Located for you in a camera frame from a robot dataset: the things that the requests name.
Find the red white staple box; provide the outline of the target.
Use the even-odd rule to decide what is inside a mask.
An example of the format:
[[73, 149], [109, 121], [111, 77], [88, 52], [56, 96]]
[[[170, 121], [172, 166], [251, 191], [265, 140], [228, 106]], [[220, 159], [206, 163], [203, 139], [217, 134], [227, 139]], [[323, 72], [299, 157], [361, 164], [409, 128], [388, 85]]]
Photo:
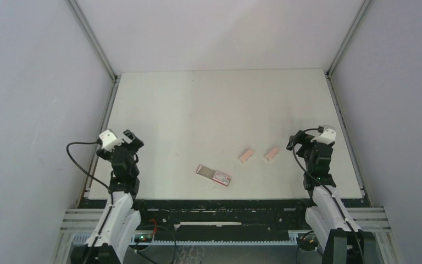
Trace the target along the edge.
[[197, 170], [196, 170], [196, 174], [203, 176], [205, 178], [208, 178], [216, 183], [219, 183], [223, 186], [229, 186], [230, 182], [231, 182], [231, 177], [223, 174], [221, 172], [212, 170], [208, 167], [205, 167], [203, 165], [199, 165]]

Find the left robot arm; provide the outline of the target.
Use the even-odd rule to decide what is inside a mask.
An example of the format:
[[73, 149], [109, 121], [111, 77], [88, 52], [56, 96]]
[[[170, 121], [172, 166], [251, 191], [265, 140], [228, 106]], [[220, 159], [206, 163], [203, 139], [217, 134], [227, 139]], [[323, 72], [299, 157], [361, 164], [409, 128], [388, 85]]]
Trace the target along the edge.
[[112, 167], [107, 186], [109, 199], [90, 237], [82, 246], [73, 248], [71, 263], [122, 263], [135, 229], [149, 224], [147, 211], [131, 209], [140, 187], [137, 152], [144, 143], [129, 130], [123, 134], [128, 141], [110, 129], [98, 136], [100, 148], [96, 154]]

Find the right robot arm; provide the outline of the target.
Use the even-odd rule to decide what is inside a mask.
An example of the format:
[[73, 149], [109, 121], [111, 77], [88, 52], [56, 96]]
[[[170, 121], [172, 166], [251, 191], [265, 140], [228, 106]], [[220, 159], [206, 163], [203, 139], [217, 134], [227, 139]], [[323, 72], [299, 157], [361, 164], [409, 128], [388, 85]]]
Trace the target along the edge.
[[299, 130], [290, 136], [290, 151], [303, 171], [310, 203], [296, 213], [296, 223], [311, 230], [298, 239], [298, 248], [317, 249], [322, 263], [380, 263], [376, 238], [349, 214], [330, 174], [336, 131], [328, 125]]

